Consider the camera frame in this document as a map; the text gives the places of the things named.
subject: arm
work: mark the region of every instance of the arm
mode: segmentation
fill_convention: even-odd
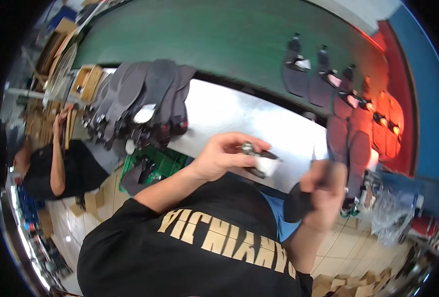
[[[315,184],[322,178],[326,162],[315,161],[300,179],[300,189],[312,193],[314,210],[302,220],[299,228],[283,244],[294,268],[304,274],[312,272],[317,250],[335,223],[345,198],[347,168],[335,163],[330,188],[319,190]]]
[[[189,166],[169,178],[137,193],[134,199],[157,213],[172,209],[207,181],[216,181],[232,167],[250,167],[253,157],[239,152],[239,146],[251,142],[256,151],[268,150],[262,140],[239,132],[217,134]]]
[[[64,161],[61,153],[61,133],[63,114],[56,116],[53,124],[53,161],[51,163],[50,186],[55,196],[60,196],[65,189]]]

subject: small object in hand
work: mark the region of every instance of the small object in hand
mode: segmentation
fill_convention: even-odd
[[[252,143],[245,142],[241,146],[243,153],[253,156],[256,159],[256,166],[245,168],[248,172],[260,178],[270,177],[274,174],[282,159],[269,151],[262,151],[260,153],[254,152]]]

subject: hand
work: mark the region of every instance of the hand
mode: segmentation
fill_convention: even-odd
[[[241,152],[241,146],[246,141],[253,144],[255,152],[267,151],[271,147],[240,132],[216,134],[188,167],[196,178],[205,181],[216,181],[232,167],[252,167],[255,165],[254,157]]]
[[[56,140],[61,138],[62,134],[62,123],[66,119],[68,110],[63,110],[61,113],[56,115],[55,122],[53,123],[53,137]]]
[[[322,179],[326,164],[326,160],[312,162],[310,170],[300,179],[300,190],[312,193],[314,205],[314,210],[306,215],[302,223],[319,232],[330,230],[335,223],[345,199],[347,183],[347,167],[334,163],[330,188],[326,191],[317,189],[315,185]]]

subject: tile floor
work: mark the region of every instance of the tile floor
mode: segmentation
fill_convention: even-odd
[[[117,211],[129,196],[119,191],[118,184],[122,168],[117,169],[104,183],[104,206],[98,209],[99,218],[106,220]],[[54,227],[54,242],[68,265],[75,271],[77,258],[84,237],[100,222],[91,214],[84,213],[75,217],[69,206],[74,198],[49,202],[48,208]],[[362,276],[367,270],[380,273],[384,268],[392,267],[395,274],[401,269],[410,246],[392,248],[378,244],[377,237],[370,234],[371,224],[357,218],[338,217],[334,227],[320,246],[312,277],[319,274],[335,276],[351,274]]]

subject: blue wall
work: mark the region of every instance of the blue wall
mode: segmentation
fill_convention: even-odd
[[[405,6],[401,6],[389,22],[405,51],[416,86],[419,109],[416,176],[439,181],[439,58]]]

